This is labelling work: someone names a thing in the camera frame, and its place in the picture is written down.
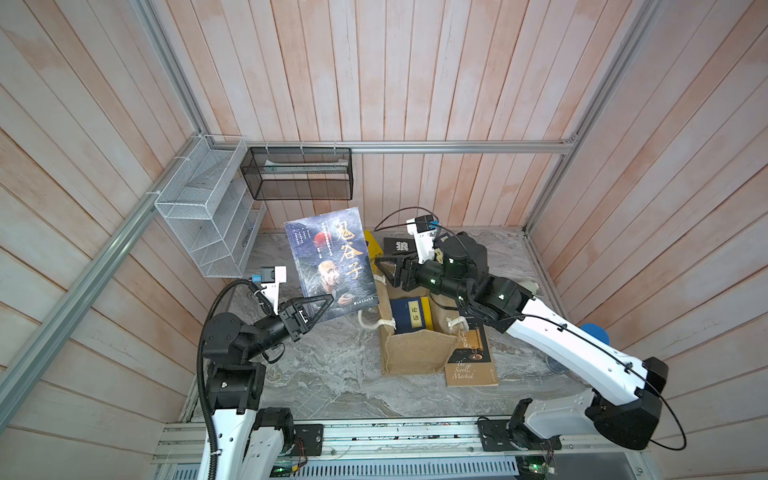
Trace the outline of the yellow cartoon book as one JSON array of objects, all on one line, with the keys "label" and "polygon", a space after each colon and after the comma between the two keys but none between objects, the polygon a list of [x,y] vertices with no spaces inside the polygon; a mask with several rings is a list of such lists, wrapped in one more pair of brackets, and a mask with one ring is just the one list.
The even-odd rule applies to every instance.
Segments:
[{"label": "yellow cartoon book", "polygon": [[374,238],[373,234],[369,230],[364,231],[364,237],[367,245],[367,250],[369,254],[369,260],[371,263],[372,271],[375,275],[380,275],[381,271],[376,266],[375,260],[382,256],[384,254],[384,251],[382,247],[379,245],[377,240]]}]

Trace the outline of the dark old man book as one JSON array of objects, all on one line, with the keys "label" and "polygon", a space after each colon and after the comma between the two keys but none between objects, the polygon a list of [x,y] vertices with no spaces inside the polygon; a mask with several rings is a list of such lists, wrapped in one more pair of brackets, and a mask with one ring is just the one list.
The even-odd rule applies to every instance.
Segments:
[{"label": "dark old man book", "polygon": [[321,322],[374,308],[379,297],[359,210],[337,210],[285,224],[302,292],[330,295]]}]

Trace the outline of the burlap canvas tote bag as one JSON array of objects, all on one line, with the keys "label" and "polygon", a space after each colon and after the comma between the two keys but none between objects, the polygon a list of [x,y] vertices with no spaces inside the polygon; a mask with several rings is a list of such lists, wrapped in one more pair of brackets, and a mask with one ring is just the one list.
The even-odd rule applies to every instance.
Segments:
[{"label": "burlap canvas tote bag", "polygon": [[[382,275],[377,275],[375,280],[379,298],[377,310],[370,319],[359,312],[358,323],[363,329],[379,334],[382,373],[386,376],[402,376],[426,375],[443,371],[459,342],[460,329],[449,326],[458,314],[437,306],[426,289],[403,291],[391,286]],[[395,332],[390,301],[410,297],[429,299],[433,331],[420,330],[407,334]]]}]

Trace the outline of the navy book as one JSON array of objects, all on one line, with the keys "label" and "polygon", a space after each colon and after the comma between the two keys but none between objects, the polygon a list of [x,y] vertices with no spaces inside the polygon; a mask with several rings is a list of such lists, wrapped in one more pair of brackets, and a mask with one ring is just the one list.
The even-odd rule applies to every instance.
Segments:
[{"label": "navy book", "polygon": [[394,299],[390,301],[390,307],[397,334],[434,330],[431,306],[427,297]]}]

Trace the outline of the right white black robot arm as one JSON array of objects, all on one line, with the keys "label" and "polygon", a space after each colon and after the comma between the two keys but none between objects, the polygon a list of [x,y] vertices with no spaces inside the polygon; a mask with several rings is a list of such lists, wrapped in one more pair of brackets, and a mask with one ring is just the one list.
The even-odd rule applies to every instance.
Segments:
[{"label": "right white black robot arm", "polygon": [[464,232],[413,237],[416,251],[375,260],[391,286],[447,297],[462,316],[536,347],[589,385],[558,400],[519,401],[506,425],[515,448],[532,450],[580,434],[600,434],[629,450],[650,444],[666,405],[665,362],[640,360],[598,341],[519,283],[490,274],[486,248]]}]

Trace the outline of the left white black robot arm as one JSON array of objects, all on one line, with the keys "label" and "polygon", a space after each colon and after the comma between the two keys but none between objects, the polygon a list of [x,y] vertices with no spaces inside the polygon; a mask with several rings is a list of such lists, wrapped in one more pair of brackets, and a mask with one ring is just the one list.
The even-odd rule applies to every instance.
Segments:
[{"label": "left white black robot arm", "polygon": [[246,281],[236,281],[216,297],[203,323],[197,348],[196,388],[206,437],[200,479],[287,477],[308,463],[307,443],[288,408],[260,407],[267,351],[311,331],[333,303],[330,294],[294,298],[274,306],[255,292],[265,315],[248,324],[220,312],[224,297]]}]

